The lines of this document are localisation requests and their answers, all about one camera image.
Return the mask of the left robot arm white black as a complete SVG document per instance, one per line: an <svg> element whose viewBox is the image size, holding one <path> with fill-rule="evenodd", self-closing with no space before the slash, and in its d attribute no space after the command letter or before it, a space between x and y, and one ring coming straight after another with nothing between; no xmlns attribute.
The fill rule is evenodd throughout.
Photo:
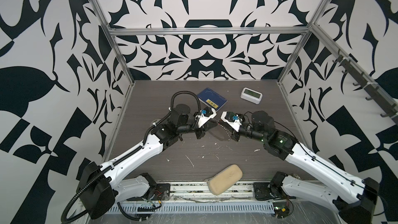
<svg viewBox="0 0 398 224"><path fill-rule="evenodd" d="M189 106L178 104L153 123L144 139L134 147L101 165L88 164L73 197L74 201L82 202L85 210L72 218L67 218L68 210L64 210L62 222L70 223L86 214L91 219L98 219L114 204L130 198L151 199L157 184L149 174L139 175L130 184L123 180L144 162L181 140L183 134L194 133L197 139L203 138L208 130L218 125L216 115L211 107L192 114Z"/></svg>

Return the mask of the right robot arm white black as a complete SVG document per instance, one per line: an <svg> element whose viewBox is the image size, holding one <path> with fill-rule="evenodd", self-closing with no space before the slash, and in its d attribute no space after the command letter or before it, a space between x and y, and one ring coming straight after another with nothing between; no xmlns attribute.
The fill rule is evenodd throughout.
<svg viewBox="0 0 398 224"><path fill-rule="evenodd" d="M277 172L268 183L262 200L301 198L326 207L347 224L370 224L379 198L379 183L361 179L316 155L297 138L275 127L274 119L264 111L246 115L223 112L220 124L231 131L231 138L244 136L259 141L271 155L286 161L313 176L322 185Z"/></svg>

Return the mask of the blue notebook yellow label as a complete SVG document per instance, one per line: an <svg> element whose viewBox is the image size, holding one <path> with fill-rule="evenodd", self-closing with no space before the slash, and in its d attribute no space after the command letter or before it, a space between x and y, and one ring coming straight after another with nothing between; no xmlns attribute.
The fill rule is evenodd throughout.
<svg viewBox="0 0 398 224"><path fill-rule="evenodd" d="M220 110L228 102L226 98L222 97L220 94L216 93L210 88L205 88L202 90L197 94L197 97L206 106L212 107L215 109L215 111Z"/></svg>

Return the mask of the white digital clock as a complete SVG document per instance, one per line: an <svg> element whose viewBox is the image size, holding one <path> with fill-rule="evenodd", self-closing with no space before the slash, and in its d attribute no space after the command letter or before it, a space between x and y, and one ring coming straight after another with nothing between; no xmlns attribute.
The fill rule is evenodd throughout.
<svg viewBox="0 0 398 224"><path fill-rule="evenodd" d="M243 90L240 94L241 99L252 102L256 105L260 104L262 97L263 97L262 93L252 90L252 89L249 89L249 88L246 88L246 87L243 88Z"/></svg>

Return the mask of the small circuit board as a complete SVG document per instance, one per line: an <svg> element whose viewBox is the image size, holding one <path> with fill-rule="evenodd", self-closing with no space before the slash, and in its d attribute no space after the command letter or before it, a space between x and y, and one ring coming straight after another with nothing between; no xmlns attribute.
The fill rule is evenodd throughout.
<svg viewBox="0 0 398 224"><path fill-rule="evenodd" d="M294 205L291 201L283 201L283 202L273 202L273 211L272 216L277 219L285 219L289 217L294 211Z"/></svg>

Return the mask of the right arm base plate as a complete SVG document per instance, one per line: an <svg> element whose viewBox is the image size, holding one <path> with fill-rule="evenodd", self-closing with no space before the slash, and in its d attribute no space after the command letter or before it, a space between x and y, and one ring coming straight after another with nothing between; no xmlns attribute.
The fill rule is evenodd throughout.
<svg viewBox="0 0 398 224"><path fill-rule="evenodd" d="M258 201L267 201L278 199L280 193L274 183L253 183L253 190L255 199Z"/></svg>

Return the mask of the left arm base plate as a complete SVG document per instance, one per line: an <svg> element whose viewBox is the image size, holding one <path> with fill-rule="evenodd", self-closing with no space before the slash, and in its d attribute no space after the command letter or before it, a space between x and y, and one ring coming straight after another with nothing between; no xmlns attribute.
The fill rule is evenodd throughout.
<svg viewBox="0 0 398 224"><path fill-rule="evenodd" d="M154 201L167 200L170 197L170 193L171 193L171 184L160 183L150 186L146 194L146 198L148 200L154 200Z"/></svg>

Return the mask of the wall hook rail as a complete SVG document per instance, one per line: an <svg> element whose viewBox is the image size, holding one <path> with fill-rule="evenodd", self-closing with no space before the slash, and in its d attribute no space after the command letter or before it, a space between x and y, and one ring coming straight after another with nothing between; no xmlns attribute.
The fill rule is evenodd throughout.
<svg viewBox="0 0 398 224"><path fill-rule="evenodd" d="M338 51L332 51L331 53L335 56L333 64L338 64L343 68L343 76L340 82L341 91L344 92L343 84L347 75L349 75L354 80L352 85L357 89L364 90L368 94L368 97L365 99L367 101L374 101L383 110L380 116L382 118L388 117L398 125L397 101L388 94L381 84L376 82L354 58L345 56L340 49Z"/></svg>

